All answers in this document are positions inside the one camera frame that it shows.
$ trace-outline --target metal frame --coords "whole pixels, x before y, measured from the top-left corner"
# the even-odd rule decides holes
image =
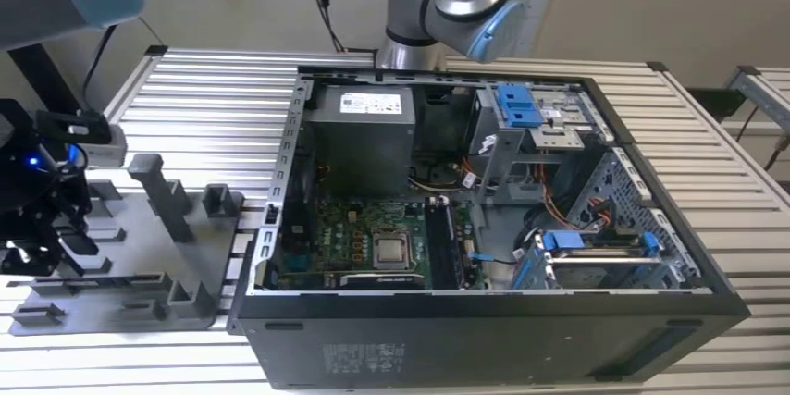
[[[264,224],[257,235],[252,256],[248,258],[249,276],[239,279],[237,293],[243,294],[231,313],[231,319],[247,333],[257,358],[277,389],[305,387],[315,389],[371,387],[409,387],[415,381],[433,385],[483,385],[496,381],[528,384],[570,384],[594,381],[639,381],[655,375],[672,362],[688,354],[700,344],[723,333],[748,316],[746,305],[732,292],[699,238],[688,227],[675,203],[667,195],[655,172],[643,155],[635,149],[634,136],[624,126],[614,107],[595,81],[570,76],[522,74],[469,74],[429,71],[383,70],[373,68],[312,68],[300,67],[292,101],[288,108],[285,136],[275,166],[275,180],[271,183],[271,197],[265,206]],[[663,210],[655,215],[664,223],[666,232],[676,240],[679,254],[694,256],[702,275],[703,286],[712,294],[639,290],[265,290],[259,289],[256,269],[276,255],[275,242],[284,213],[283,200],[288,183],[292,151],[300,125],[300,114],[307,95],[316,83],[347,84],[348,82],[375,85],[431,84],[451,86],[484,86],[490,83],[531,83],[554,81],[580,84],[595,103],[595,108],[611,129],[622,153],[631,161],[646,184],[652,200]],[[408,318],[408,322],[389,321]],[[486,339],[467,338],[464,348],[444,352],[452,335],[440,332],[474,322],[475,328],[486,331]],[[562,324],[560,329],[539,327],[543,323]],[[528,329],[520,325],[535,325]],[[435,332],[425,337],[424,332]],[[564,336],[610,338],[627,344],[616,352],[610,344],[595,341],[575,344],[586,350],[584,358],[564,347]],[[344,353],[336,355],[327,350],[327,344],[337,344],[343,351],[359,347],[365,351],[397,338],[403,362],[397,371],[383,374],[367,367],[353,367],[345,361]],[[507,342],[511,346],[494,352]],[[532,344],[540,342],[543,350],[534,351]],[[288,347],[288,355],[279,351]],[[459,376],[451,369],[463,368],[463,351],[476,351],[476,372]],[[564,366],[547,368],[536,356],[554,355]],[[429,369],[408,365],[428,360]],[[519,366],[503,366],[512,360],[534,370],[524,374]],[[339,366],[339,375],[324,371],[324,367]]]
[[[60,71],[44,45],[34,43],[8,50],[8,55],[46,109],[53,113],[74,115],[81,106],[62,76],[60,76]]]
[[[155,60],[144,57],[144,65]],[[231,187],[248,198],[239,229],[257,227],[261,204],[272,173],[271,143],[283,129],[283,104],[288,103],[299,65],[371,65],[369,55],[289,54],[240,51],[171,49],[152,68],[167,78],[140,79],[140,89],[120,101],[128,116],[117,119],[131,151],[164,153],[168,163],[179,162],[168,177],[189,187],[196,172],[225,176]],[[460,57],[448,57],[452,71],[527,74],[566,74],[595,79],[618,115],[628,127],[636,148],[664,183],[686,219],[698,232],[720,269],[748,304],[752,318],[726,336],[711,340],[644,384],[595,384],[572,388],[539,388],[540,393],[614,391],[659,394],[682,391],[707,395],[740,393],[778,395],[790,390],[790,248],[786,242],[786,202],[756,176],[758,167],[735,150],[734,142],[719,136],[716,124],[684,96],[683,88],[668,83],[644,63],[584,62],[572,60],[500,59],[480,66]],[[101,177],[101,171],[91,172]],[[702,187],[692,188],[686,178]],[[732,190],[723,180],[748,178]],[[139,185],[125,184],[129,191]],[[239,278],[240,256],[252,234],[239,234],[233,246],[220,316],[205,332],[115,335],[61,335],[0,341],[0,361],[8,371],[0,388],[36,389],[62,393],[64,387],[80,394],[181,389],[272,392],[244,337],[224,333],[229,325],[224,311],[231,306],[231,285]],[[0,282],[0,306],[20,303],[29,292],[24,278]],[[9,317],[0,315],[2,330]],[[413,389],[413,393],[495,394],[534,393],[532,385],[482,388]]]
[[[790,69],[738,67],[726,83],[790,131]]]

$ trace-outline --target cable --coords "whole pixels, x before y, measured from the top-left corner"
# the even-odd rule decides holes
[[[69,159],[69,162],[66,162],[65,164],[62,164],[57,168],[57,173],[60,174],[62,179],[68,179],[76,175],[81,175],[83,173],[85,173],[85,170],[88,169],[88,152],[85,152],[85,149],[77,143],[69,143],[69,151],[70,151],[70,147],[73,147],[79,151],[79,153],[83,155],[83,162],[79,165],[76,163],[76,156],[74,156],[73,159]]]
[[[603,220],[603,217],[595,219],[594,221],[591,221],[584,227],[584,230],[588,230],[594,225],[596,225],[599,222],[606,223],[606,221]]]
[[[582,228],[576,226],[572,222],[570,222],[560,211],[556,209],[556,205],[554,205],[554,200],[551,199],[551,191],[548,185],[546,184],[546,166],[543,164],[538,165],[538,175],[540,178],[540,184],[543,185],[543,202],[546,204],[546,210],[556,222],[559,222],[563,226],[580,230]]]
[[[325,26],[327,31],[329,31],[329,37],[332,39],[332,46],[335,46],[335,51],[337,51],[339,53],[345,52],[345,47],[340,43],[337,35],[335,34],[335,31],[332,30],[332,23],[329,22],[328,14],[324,11],[324,8],[321,6],[321,0],[315,0],[315,1],[316,1],[316,6],[319,7],[319,13],[320,13],[320,19],[323,20],[323,25]]]
[[[767,171],[770,170],[770,168],[774,166],[774,164],[776,163],[776,158],[779,157],[779,150],[774,150],[774,153],[770,156],[770,159],[767,159],[767,164],[764,164],[763,170]]]
[[[148,31],[151,32],[151,34],[153,34],[153,37],[156,38],[156,41],[159,42],[159,44],[161,46],[167,46],[164,44],[164,42],[161,41],[161,38],[159,37],[159,34],[156,34],[156,31],[153,31],[153,28],[151,28],[151,25],[148,25],[148,22],[145,21],[145,19],[143,18],[143,16],[137,17],[137,20],[140,22],[143,22],[143,25],[145,25],[145,28],[148,29]]]
[[[96,51],[93,53],[93,61],[91,62],[88,73],[85,73],[85,80],[83,80],[83,101],[85,101],[85,105],[89,109],[93,109],[93,107],[91,106],[91,101],[88,100],[88,85],[91,84],[91,79],[93,77],[96,67],[99,67],[99,61],[101,60],[101,55],[104,54],[107,43],[109,42],[109,38],[112,38],[112,34],[115,33],[115,30],[117,28],[117,25],[111,25],[104,31],[104,35],[101,36],[101,40],[99,41],[99,45],[96,46]]]
[[[475,252],[468,252],[467,256],[471,261],[479,261],[482,263],[498,263],[504,265],[515,265],[519,263],[519,261],[504,261],[503,259],[496,259],[490,254],[480,254]]]
[[[743,121],[743,127],[740,127],[740,131],[738,131],[738,136],[735,136],[735,142],[740,142],[740,136],[743,136],[743,131],[746,131],[746,127],[747,127],[748,123],[751,122],[751,118],[756,114],[756,109],[758,109],[758,107],[755,105],[754,109],[751,110],[751,113],[748,113],[748,117]]]
[[[465,170],[474,177],[475,179],[480,180],[480,185],[483,185],[483,178],[474,172],[474,170],[471,169],[471,164],[469,161],[467,160],[465,157],[460,158],[460,168],[461,170]],[[487,190],[496,190],[499,188],[499,185],[486,185],[486,189]]]
[[[424,185],[421,183],[419,183],[413,178],[408,178],[408,182],[411,182],[415,187],[421,188],[425,191],[433,192],[433,193],[443,193],[445,191],[459,191],[460,189],[455,188],[455,189],[441,189],[441,188],[436,188],[436,187],[431,187],[429,185]]]
[[[518,232],[516,238],[514,239],[514,251],[516,251],[520,247],[523,247],[524,245],[527,245],[530,243],[530,239],[532,238],[532,236],[535,235],[535,233],[538,232],[538,227],[524,227],[520,229],[520,231]]]

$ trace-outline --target aluminum extrusion table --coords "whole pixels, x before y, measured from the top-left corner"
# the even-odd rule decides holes
[[[128,159],[136,153],[159,152],[165,176],[181,179],[188,190],[201,189],[207,182],[225,182],[245,194],[241,229],[256,228],[259,223],[299,65],[364,67],[371,65],[371,57],[171,49],[163,56],[143,58],[107,109],[109,119],[120,122],[127,134]],[[449,58],[448,70],[595,78],[684,217],[748,304],[752,318],[643,385],[424,392],[788,393],[790,198],[674,77],[660,71],[660,66],[644,63],[532,59],[502,59],[482,66]],[[139,186],[123,171],[95,170],[91,178],[112,179],[121,191]],[[137,395],[141,390],[269,393],[245,338],[224,332],[240,256],[251,238],[251,234],[237,235],[220,317],[212,329],[26,338],[0,334],[0,389],[52,390],[57,395]],[[0,332],[6,332],[8,314],[26,296],[24,280],[0,281]],[[9,287],[1,287],[6,281]],[[413,389],[409,393],[423,391]]]
[[[790,131],[790,68],[740,66],[726,88],[738,90],[779,127]]]

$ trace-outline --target sticker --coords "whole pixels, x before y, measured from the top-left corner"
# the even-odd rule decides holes
[[[486,136],[486,138],[483,139],[483,148],[480,148],[480,150],[478,150],[478,154],[483,154],[484,152],[487,152],[495,143],[496,143],[496,135],[488,134]]]
[[[327,374],[400,374],[403,343],[323,344]]]
[[[461,182],[461,185],[469,189],[471,186],[474,185],[474,181],[476,179],[478,179],[478,177],[475,176],[474,173],[467,173],[467,175],[464,176],[464,180]]]
[[[340,113],[399,115],[399,94],[344,93],[340,96]]]
[[[560,117],[563,114],[552,108],[540,108],[540,114],[544,117]]]

